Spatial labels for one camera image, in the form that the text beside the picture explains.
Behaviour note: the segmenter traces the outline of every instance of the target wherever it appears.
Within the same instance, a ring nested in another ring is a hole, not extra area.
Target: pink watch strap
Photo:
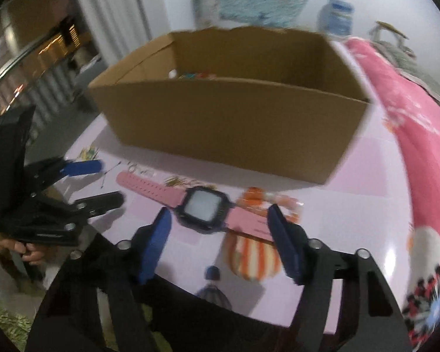
[[[248,234],[266,241],[272,241],[268,228],[268,220],[243,208],[235,207],[226,216],[225,225],[228,229]]]
[[[116,183],[170,208],[176,208],[186,195],[183,189],[167,187],[127,171],[117,175]]]

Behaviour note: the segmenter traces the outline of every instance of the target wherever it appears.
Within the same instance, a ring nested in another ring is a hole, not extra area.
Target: human hand
[[[24,245],[21,242],[9,238],[6,234],[0,233],[0,255],[8,258],[10,251],[23,254],[21,259],[24,262],[29,262],[30,265],[40,265],[52,256],[54,248],[44,245],[35,245],[33,243]]]

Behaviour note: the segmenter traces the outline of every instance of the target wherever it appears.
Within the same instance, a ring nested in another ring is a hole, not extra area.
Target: striped balloon print
[[[272,278],[281,269],[277,249],[271,244],[227,233],[223,256],[230,270],[247,281]]]

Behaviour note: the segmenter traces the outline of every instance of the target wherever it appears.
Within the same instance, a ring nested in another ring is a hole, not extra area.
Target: floral blanket
[[[402,314],[416,351],[440,323],[440,107],[367,41],[350,38],[344,45],[383,104],[406,165],[414,232]]]

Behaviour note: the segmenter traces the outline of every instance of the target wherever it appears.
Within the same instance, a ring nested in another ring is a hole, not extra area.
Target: watch face
[[[205,190],[196,190],[184,207],[184,213],[198,220],[210,222],[215,218],[221,197]]]
[[[176,208],[176,213],[183,225],[212,232],[223,227],[230,206],[230,200],[223,192],[194,187],[186,191],[184,201]]]

